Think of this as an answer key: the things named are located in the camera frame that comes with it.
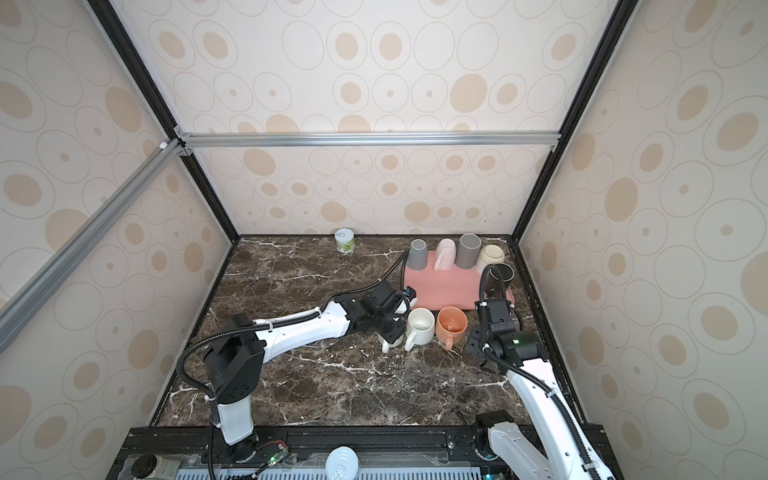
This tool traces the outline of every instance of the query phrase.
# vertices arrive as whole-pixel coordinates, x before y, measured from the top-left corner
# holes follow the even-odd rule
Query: mug handle
[[[411,333],[408,334],[408,338],[406,338],[406,352],[410,352],[413,348],[413,341],[416,340],[416,331],[412,330]]]
[[[443,257],[445,257],[445,249],[440,250],[440,253],[435,259],[435,271],[440,270],[440,262],[442,262]]]

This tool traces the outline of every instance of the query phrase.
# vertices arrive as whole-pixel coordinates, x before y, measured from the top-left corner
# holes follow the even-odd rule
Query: gray cup
[[[424,270],[427,267],[427,243],[417,238],[411,242],[411,251],[408,253],[408,268],[411,270]]]
[[[480,246],[482,242],[480,237],[473,233],[465,233],[458,241],[458,249],[456,250],[456,263],[458,268],[463,270],[469,270],[475,267],[478,255],[480,254]]]

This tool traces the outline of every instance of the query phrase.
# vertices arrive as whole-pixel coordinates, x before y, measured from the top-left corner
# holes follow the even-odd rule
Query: wallpaper
[[[165,138],[75,0],[0,3],[0,308]]]
[[[241,234],[508,233],[548,145],[203,148]]]
[[[768,2],[648,0],[522,248],[629,480],[768,472]]]
[[[197,133],[558,130],[615,0],[119,0]]]
[[[174,160],[0,355],[0,478],[102,480],[230,243]]]

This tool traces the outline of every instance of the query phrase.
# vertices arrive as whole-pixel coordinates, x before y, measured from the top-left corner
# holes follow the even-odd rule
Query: pink mat
[[[416,290],[416,306],[429,310],[440,310],[447,306],[474,310],[478,300],[480,274],[474,267],[463,270],[454,266],[450,270],[435,271],[435,252],[431,251],[424,270],[406,267],[406,286]],[[515,303],[511,290],[507,290],[507,299]]]

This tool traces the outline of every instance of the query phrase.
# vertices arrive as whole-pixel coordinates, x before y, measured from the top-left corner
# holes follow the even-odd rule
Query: marble countertop
[[[368,285],[413,238],[357,237],[354,254],[343,257],[332,237],[244,237],[192,340],[218,333],[236,313],[282,316],[312,308],[327,293]],[[440,238],[424,240],[434,250]],[[491,243],[509,251],[503,238],[483,238],[483,244]],[[510,253],[508,263],[514,266]],[[393,283],[397,275],[390,277]],[[535,328],[517,277],[512,291],[525,327]],[[467,317],[472,328],[477,314]],[[514,389],[499,374],[481,370],[481,363],[464,340],[452,352],[435,338],[409,353],[400,346],[383,354],[372,333],[327,339],[263,366],[251,395],[253,419],[257,425],[461,425],[460,415],[472,423],[475,414],[506,409],[530,424]],[[200,355],[190,358],[187,370],[207,378]],[[178,380],[161,408],[158,426],[209,422],[204,396]]]

